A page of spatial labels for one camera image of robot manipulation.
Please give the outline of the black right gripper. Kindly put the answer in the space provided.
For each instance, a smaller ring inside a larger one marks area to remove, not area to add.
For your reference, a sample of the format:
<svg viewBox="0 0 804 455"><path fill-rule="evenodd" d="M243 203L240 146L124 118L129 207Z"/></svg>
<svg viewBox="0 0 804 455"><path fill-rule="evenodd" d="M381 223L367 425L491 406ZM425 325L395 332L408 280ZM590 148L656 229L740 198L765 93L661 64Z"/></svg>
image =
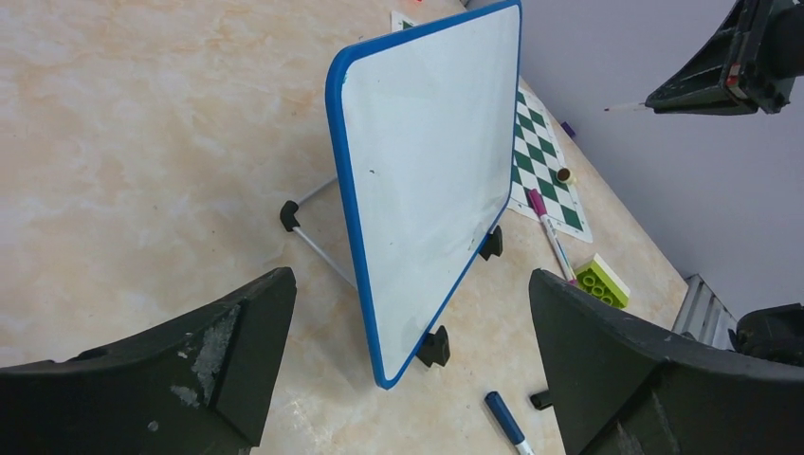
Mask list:
<svg viewBox="0 0 804 455"><path fill-rule="evenodd" d="M776 114L790 103L795 79L802 76L803 2L738 1L644 105L656 114Z"/></svg>

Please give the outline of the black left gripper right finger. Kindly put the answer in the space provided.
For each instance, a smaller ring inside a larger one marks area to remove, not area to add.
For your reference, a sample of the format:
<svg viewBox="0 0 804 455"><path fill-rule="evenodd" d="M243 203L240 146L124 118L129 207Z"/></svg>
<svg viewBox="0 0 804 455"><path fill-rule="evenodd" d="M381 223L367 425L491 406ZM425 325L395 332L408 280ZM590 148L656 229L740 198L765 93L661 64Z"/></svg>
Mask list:
<svg viewBox="0 0 804 455"><path fill-rule="evenodd" d="M543 269L529 298L567 453L802 452L803 364L716 349Z"/></svg>

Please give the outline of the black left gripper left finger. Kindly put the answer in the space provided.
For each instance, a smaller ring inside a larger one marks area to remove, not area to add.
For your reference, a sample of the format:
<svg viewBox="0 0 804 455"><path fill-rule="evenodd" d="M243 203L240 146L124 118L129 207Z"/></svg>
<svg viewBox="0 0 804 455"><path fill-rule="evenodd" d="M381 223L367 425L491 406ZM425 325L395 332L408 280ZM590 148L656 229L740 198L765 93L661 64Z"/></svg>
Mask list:
<svg viewBox="0 0 804 455"><path fill-rule="evenodd" d="M64 362L1 372L5 454L247 454L297 297L288 267Z"/></svg>

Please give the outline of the blue framed whiteboard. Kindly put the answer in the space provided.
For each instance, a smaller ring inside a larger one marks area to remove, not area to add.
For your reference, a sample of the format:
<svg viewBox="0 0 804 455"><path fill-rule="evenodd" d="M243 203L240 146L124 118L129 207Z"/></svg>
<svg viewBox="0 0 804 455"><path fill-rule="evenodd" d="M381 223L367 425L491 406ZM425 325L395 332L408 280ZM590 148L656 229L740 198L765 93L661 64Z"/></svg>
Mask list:
<svg viewBox="0 0 804 455"><path fill-rule="evenodd" d="M378 387L445 365L436 320L478 256L500 255L512 187L521 3L500 1L351 44L324 98Z"/></svg>

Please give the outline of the black whiteboard marker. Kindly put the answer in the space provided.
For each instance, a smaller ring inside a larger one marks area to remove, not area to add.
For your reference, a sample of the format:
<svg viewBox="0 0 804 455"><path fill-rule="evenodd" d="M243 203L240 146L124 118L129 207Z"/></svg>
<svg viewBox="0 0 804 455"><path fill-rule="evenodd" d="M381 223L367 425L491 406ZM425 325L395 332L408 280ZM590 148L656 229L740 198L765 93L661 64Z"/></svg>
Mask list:
<svg viewBox="0 0 804 455"><path fill-rule="evenodd" d="M536 410L547 410L553 406L552 396L548 390L531 394L529 400Z"/></svg>

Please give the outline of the blue whiteboard marker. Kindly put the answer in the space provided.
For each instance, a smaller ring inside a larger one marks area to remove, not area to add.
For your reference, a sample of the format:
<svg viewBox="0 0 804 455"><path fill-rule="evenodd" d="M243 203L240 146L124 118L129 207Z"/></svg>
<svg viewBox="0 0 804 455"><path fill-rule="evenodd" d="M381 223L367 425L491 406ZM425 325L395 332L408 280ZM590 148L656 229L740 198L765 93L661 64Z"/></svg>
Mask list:
<svg viewBox="0 0 804 455"><path fill-rule="evenodd" d="M487 408L503 431L509 443L520 455L535 455L513 414L497 391L490 391L484 397Z"/></svg>

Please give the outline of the purple whiteboard marker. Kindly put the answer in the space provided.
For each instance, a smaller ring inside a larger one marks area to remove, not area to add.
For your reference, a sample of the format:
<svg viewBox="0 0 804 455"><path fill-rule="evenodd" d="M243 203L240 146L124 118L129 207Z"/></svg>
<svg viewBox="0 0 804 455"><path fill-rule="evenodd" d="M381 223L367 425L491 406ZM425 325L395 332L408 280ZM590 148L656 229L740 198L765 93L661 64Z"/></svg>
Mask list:
<svg viewBox="0 0 804 455"><path fill-rule="evenodd" d="M532 205L535 214L538 216L543 225L548 241L556 255L564 279L570 284L577 285L576 275L557 237L557 232L551 222L550 217L548 216L541 194L536 189L532 189L526 192L526 196L529 203Z"/></svg>

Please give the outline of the green white toy brick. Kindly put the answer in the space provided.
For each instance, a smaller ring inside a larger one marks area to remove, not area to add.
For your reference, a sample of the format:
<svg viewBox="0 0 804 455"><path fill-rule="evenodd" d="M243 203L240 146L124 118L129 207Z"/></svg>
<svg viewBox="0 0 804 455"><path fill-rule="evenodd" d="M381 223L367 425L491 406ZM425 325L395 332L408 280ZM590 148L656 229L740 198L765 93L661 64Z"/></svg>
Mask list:
<svg viewBox="0 0 804 455"><path fill-rule="evenodd" d="M611 307L618 309L628 307L630 288L600 254L595 253L583 264L576 266L574 273L578 287L584 292Z"/></svg>

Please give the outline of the purple object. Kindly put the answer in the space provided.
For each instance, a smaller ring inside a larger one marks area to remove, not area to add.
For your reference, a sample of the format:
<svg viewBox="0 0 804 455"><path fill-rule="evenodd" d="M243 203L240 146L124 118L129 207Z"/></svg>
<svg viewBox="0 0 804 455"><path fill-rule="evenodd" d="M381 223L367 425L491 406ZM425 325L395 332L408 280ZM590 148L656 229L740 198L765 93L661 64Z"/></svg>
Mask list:
<svg viewBox="0 0 804 455"><path fill-rule="evenodd" d="M564 132L568 135L569 138L575 138L576 137L576 131L572 128L572 126L567 121L561 122L560 125L561 125L562 129L564 130Z"/></svg>

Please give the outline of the green white chess mat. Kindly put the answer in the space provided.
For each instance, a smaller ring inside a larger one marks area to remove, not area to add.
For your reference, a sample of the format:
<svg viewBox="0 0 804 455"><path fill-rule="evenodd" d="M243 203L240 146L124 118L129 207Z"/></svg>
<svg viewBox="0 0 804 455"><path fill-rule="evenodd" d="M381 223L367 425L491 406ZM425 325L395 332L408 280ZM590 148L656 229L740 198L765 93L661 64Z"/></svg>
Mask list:
<svg viewBox="0 0 804 455"><path fill-rule="evenodd" d="M593 234L577 190L560 182L565 156L550 116L538 97L520 84L517 93L511 193L507 208L539 220L527 193L537 190L555 229L591 243Z"/></svg>

